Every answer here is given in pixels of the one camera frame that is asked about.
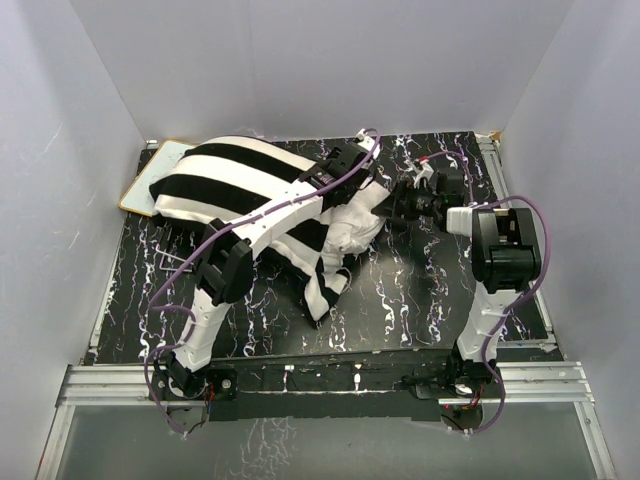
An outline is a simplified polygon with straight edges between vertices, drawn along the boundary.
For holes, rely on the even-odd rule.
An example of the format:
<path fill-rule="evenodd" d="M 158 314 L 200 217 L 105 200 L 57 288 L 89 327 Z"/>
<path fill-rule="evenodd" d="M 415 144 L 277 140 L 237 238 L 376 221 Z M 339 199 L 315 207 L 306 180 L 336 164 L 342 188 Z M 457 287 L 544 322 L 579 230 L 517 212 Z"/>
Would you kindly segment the white pillow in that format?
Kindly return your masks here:
<path fill-rule="evenodd" d="M 357 191 L 347 204 L 335 207 L 322 253 L 333 256 L 364 253 L 386 222 L 373 209 L 389 195 L 385 187 L 372 183 Z"/>

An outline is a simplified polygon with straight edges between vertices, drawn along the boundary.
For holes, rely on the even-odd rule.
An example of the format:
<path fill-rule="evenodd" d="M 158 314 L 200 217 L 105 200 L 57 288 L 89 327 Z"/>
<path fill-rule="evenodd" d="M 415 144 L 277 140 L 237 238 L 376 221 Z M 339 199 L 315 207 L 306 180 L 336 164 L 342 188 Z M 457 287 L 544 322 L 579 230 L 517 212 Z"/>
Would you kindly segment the black white striped pillowcase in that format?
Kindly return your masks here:
<path fill-rule="evenodd" d="M 284 195 L 314 161 L 269 142 L 243 136 L 211 139 L 187 150 L 150 186 L 152 219 L 196 234 L 214 219 L 230 222 Z M 305 279 L 308 316 L 321 320 L 348 282 L 351 260 L 360 255 L 322 253 L 331 222 L 330 207 L 273 241 L 268 252 L 284 259 Z"/>

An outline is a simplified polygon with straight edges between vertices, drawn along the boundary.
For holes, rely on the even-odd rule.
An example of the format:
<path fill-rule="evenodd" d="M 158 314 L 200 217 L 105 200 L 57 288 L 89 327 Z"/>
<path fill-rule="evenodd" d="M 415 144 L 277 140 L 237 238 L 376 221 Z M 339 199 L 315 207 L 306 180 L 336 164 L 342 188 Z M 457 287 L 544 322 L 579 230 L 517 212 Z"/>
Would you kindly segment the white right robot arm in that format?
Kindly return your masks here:
<path fill-rule="evenodd" d="M 466 325 L 446 363 L 447 388 L 466 397 L 496 372 L 502 323 L 513 303 L 540 278 L 543 260 L 529 208 L 467 206 L 466 175 L 457 169 L 435 170 L 427 157 L 413 167 L 411 179 L 394 187 L 388 216 L 392 220 L 433 220 L 444 233 L 470 240 L 476 281 Z"/>

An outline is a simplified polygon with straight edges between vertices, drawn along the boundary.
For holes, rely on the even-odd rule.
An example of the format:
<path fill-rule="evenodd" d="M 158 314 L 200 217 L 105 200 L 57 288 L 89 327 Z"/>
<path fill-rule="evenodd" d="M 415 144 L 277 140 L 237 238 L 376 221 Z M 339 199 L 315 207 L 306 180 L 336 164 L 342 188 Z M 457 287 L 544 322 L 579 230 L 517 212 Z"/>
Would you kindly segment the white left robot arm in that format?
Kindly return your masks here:
<path fill-rule="evenodd" d="M 269 142 L 223 136 L 185 152 L 151 187 L 153 214 L 201 236 L 189 257 L 192 306 L 179 342 L 153 355 L 182 397 L 206 387 L 204 373 L 230 307 L 254 283 L 266 249 L 307 279 L 305 306 L 321 319 L 347 282 L 344 259 L 366 250 L 382 226 L 372 210 L 388 191 L 374 178 L 379 138 L 361 131 L 321 161 Z"/>

